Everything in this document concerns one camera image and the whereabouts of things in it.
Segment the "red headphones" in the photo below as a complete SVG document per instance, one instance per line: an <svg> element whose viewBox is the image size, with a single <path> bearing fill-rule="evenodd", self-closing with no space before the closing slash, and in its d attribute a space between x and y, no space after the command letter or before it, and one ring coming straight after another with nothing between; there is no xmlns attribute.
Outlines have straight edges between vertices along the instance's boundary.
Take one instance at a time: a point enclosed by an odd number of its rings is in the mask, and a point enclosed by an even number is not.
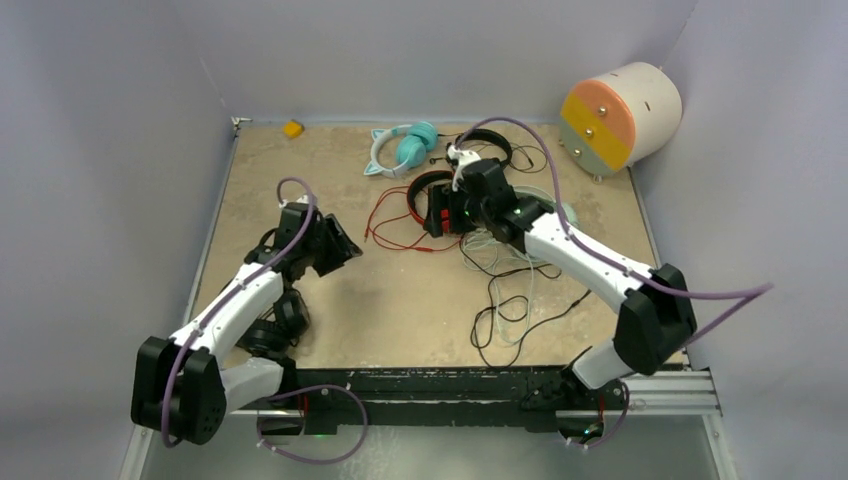
<svg viewBox="0 0 848 480"><path fill-rule="evenodd" d="M389 187L383 191L367 217L363 240L365 242L371 241L379 248L393 252L441 253L457 248L460 243L459 240L454 240L442 247L429 247L422 244L425 238L429 236L426 229L426 221L428 220L427 208L423 205L423 200L424 198L427 200L430 199L433 187L449 186L449 181L452 177L453 173L448 170L427 171L415 177L406 186ZM406 212L386 220L377 221L376 215L379 209L393 195L403 195ZM391 240L380 233L381 227L406 219L413 220L422 228L422 233L415 240L402 243Z"/></svg>

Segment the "small black headphones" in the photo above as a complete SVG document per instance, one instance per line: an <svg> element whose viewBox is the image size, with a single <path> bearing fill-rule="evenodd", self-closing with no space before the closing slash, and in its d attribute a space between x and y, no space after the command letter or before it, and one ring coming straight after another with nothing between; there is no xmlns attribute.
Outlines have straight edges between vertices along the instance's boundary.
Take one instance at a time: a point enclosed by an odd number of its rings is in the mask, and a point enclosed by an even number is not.
<svg viewBox="0 0 848 480"><path fill-rule="evenodd" d="M512 170L522 174L541 173L547 169L549 161L538 146L520 145L510 141L503 134L491 129L481 128L470 133L456 135L439 134L444 140L444 152L433 154L425 163L430 169L425 173L453 171L455 166L447 158L447 147L461 140L461 147L477 152L482 158L493 158L502 170Z"/></svg>

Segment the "black blue gaming headphones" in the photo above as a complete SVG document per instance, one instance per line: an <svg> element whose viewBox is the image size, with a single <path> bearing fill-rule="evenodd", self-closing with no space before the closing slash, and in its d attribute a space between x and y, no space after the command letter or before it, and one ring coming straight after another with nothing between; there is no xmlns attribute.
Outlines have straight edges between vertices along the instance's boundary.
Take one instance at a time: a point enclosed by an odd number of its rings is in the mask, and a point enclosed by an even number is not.
<svg viewBox="0 0 848 480"><path fill-rule="evenodd" d="M254 357L282 359L309 326L309 310L300 291L289 289L250 325L236 346Z"/></svg>

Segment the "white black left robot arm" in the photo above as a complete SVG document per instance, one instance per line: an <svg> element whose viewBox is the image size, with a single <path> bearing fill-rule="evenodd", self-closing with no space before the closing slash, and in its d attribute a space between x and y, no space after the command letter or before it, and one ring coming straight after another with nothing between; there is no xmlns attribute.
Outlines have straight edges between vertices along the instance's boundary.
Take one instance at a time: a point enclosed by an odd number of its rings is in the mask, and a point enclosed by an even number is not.
<svg viewBox="0 0 848 480"><path fill-rule="evenodd" d="M279 223L245 255L233 278L193 320L137 352L130 418L166 444L203 445L225 414L263 399L284 409L298 382L287 357L310 325L294 286L308 269L323 277L361 248L332 214L305 201L281 209Z"/></svg>

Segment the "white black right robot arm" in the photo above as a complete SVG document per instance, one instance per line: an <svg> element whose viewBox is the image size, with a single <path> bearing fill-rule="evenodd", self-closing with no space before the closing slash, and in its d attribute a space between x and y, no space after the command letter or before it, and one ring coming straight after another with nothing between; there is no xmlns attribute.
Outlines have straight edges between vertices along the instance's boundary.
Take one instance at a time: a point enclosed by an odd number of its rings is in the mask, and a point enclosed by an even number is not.
<svg viewBox="0 0 848 480"><path fill-rule="evenodd" d="M571 225L561 206L520 197L498 160L475 152L451 160L451 198L436 204L425 222L433 234L441 220L487 230L494 239L558 267L602 299L617 315L612 336L569 366L564 399L584 407L605 384L639 373L651 375L694 336L697 324L682 272L634 261Z"/></svg>

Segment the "teal cat ear headphones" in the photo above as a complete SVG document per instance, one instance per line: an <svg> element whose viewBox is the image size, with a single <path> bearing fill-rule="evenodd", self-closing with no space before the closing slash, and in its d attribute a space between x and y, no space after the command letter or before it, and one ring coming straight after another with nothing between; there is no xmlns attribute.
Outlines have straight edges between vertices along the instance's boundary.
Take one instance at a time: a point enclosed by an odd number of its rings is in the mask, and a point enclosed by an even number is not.
<svg viewBox="0 0 848 480"><path fill-rule="evenodd" d="M371 138L370 159L364 168L363 175L397 178L424 162L427 154L438 145L439 132L432 123L421 121L390 128L372 129ZM384 167L378 159L380 150L395 138L400 139L395 149L395 166Z"/></svg>

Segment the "mint green headphones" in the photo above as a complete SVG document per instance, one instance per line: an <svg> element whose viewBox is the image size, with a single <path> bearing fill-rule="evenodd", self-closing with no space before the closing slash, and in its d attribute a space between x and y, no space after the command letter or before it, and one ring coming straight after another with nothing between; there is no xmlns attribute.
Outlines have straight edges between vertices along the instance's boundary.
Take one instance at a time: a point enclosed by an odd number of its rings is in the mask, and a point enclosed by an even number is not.
<svg viewBox="0 0 848 480"><path fill-rule="evenodd" d="M545 273L544 261L511 246L500 247L486 230L465 234L459 247L465 267L483 273L490 280L487 291L491 306L483 312L490 314L493 330L506 345L518 346L530 330L536 278L557 279L561 273ZM523 273L529 275L525 292L503 298L500 282Z"/></svg>

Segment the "small yellow block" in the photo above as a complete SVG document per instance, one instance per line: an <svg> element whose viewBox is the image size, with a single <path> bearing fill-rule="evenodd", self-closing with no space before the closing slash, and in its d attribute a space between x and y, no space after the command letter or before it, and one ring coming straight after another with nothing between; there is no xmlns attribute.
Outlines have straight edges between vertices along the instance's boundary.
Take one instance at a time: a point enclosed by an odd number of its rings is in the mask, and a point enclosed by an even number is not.
<svg viewBox="0 0 848 480"><path fill-rule="evenodd" d="M281 127L281 131L287 138L294 139L304 133L305 127L296 120L290 120Z"/></svg>

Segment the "round pastel drawer box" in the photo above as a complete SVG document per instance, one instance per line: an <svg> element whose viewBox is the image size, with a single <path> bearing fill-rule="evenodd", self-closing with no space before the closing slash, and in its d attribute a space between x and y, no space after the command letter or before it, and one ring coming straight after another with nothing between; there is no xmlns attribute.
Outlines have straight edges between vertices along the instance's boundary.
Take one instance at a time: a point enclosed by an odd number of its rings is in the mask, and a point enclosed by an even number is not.
<svg viewBox="0 0 848 480"><path fill-rule="evenodd" d="M560 143L594 177L617 174L675 134L682 97L658 67L633 62L577 82L560 109Z"/></svg>

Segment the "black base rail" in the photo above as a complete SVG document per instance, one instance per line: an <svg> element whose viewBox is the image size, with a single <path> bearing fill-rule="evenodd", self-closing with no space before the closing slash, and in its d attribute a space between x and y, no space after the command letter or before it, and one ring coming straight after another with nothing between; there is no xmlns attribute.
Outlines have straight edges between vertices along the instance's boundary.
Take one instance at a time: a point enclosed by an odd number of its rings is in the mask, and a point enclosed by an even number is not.
<svg viewBox="0 0 848 480"><path fill-rule="evenodd" d="M511 427L598 436L603 416L625 405L624 383L590 390L562 366L295 369L282 398L259 409L297 410L309 434L342 425Z"/></svg>

